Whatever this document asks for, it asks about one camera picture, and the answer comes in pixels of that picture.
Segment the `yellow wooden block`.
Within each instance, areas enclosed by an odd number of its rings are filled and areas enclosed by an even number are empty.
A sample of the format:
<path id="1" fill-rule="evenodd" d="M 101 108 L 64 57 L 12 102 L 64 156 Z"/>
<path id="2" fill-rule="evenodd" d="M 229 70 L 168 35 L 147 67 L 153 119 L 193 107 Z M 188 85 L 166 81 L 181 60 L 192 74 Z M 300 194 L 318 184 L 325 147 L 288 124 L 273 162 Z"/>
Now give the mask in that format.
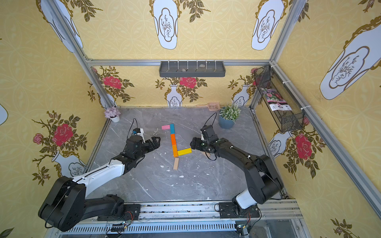
<path id="1" fill-rule="evenodd" d="M 187 155 L 187 154 L 191 154 L 191 153 L 192 153 L 191 148 L 183 149 L 183 150 L 178 151 L 178 156 L 183 156 L 183 155 Z"/>

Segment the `amber orange wooden block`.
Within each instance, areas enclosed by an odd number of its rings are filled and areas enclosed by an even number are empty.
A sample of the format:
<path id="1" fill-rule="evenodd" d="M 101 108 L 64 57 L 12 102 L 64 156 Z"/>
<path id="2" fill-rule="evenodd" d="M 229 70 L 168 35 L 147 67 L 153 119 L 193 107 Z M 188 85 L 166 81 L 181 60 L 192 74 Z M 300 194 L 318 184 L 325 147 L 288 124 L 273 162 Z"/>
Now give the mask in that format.
<path id="1" fill-rule="evenodd" d="M 177 146 L 174 144 L 174 145 L 172 145 L 172 148 L 173 148 L 173 155 L 174 155 L 174 157 L 175 157 L 175 158 L 178 157 Z"/>

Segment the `red orange wooden block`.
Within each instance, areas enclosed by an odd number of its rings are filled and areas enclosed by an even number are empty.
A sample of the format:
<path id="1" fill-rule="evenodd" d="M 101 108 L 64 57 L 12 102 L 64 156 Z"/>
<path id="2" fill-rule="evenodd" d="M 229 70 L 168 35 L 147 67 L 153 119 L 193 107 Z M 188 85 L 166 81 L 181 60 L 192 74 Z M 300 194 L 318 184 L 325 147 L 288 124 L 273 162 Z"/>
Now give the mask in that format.
<path id="1" fill-rule="evenodd" d="M 176 136 L 175 136 L 175 134 L 171 134 L 171 144 L 172 145 L 176 145 L 177 143 L 176 143 Z"/>

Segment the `natural wooden block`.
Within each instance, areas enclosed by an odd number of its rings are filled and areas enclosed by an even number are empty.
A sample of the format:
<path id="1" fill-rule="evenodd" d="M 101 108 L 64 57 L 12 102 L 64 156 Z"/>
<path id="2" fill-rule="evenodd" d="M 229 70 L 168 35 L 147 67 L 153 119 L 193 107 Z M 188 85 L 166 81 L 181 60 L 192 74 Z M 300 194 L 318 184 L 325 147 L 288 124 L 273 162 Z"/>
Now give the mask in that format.
<path id="1" fill-rule="evenodd" d="M 178 167 L 179 167 L 179 157 L 175 157 L 174 159 L 174 165 L 173 165 L 173 170 L 178 170 Z"/>

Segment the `teal wooden block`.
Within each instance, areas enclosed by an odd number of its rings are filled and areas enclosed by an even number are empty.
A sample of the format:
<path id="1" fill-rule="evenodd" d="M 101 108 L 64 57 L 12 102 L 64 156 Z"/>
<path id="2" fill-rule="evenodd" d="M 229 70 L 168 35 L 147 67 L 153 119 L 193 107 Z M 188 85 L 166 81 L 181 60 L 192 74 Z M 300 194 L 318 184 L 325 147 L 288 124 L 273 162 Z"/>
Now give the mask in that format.
<path id="1" fill-rule="evenodd" d="M 174 126 L 174 124 L 170 124 L 170 132 L 171 132 L 171 134 L 175 134 L 175 126 Z"/>

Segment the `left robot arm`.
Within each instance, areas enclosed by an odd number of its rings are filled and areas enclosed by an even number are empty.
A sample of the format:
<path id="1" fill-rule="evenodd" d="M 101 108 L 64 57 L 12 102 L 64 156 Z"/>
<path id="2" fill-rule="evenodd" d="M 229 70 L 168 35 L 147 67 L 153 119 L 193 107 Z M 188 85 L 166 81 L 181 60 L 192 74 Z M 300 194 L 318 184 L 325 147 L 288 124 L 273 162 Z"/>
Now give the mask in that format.
<path id="1" fill-rule="evenodd" d="M 136 134 L 126 140 L 124 150 L 105 165 L 73 178 L 58 178 L 41 205 L 38 216 L 45 227 L 66 232 L 82 220 L 111 216 L 123 218 L 124 200 L 108 194 L 101 198 L 86 197 L 107 182 L 127 174 L 150 153 L 160 147 L 161 138 L 144 140 Z"/>

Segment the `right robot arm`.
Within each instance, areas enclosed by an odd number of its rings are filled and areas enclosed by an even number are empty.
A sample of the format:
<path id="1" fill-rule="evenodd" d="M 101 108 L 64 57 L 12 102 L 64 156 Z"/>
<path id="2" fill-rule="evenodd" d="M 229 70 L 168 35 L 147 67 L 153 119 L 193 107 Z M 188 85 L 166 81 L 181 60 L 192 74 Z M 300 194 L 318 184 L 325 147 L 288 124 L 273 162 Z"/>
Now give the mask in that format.
<path id="1" fill-rule="evenodd" d="M 247 189 L 233 198 L 239 208 L 247 209 L 256 204 L 264 204 L 282 192 L 283 182 L 270 157 L 250 154 L 229 140 L 219 138 L 211 125 L 202 127 L 200 133 L 201 137 L 192 139 L 191 149 L 226 159 L 244 172 Z"/>

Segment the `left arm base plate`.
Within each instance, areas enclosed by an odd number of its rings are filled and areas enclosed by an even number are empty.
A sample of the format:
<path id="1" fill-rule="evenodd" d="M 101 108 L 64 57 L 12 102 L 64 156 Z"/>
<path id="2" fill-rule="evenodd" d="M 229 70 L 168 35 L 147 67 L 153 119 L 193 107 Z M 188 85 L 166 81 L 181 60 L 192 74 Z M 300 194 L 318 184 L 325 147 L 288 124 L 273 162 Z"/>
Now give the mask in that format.
<path id="1" fill-rule="evenodd" d="M 136 221 L 140 215 L 140 204 L 125 204 L 122 212 L 116 215 L 101 215 L 97 217 L 97 221 Z"/>

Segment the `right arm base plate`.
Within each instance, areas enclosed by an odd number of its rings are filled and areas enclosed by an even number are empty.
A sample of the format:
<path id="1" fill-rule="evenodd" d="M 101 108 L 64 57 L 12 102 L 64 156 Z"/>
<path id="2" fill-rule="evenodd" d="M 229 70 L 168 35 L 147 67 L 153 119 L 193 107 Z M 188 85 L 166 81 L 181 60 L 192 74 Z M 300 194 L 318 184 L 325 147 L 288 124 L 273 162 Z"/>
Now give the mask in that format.
<path id="1" fill-rule="evenodd" d="M 260 211 L 257 205 L 242 209 L 233 202 L 218 203 L 220 218 L 259 218 Z"/>

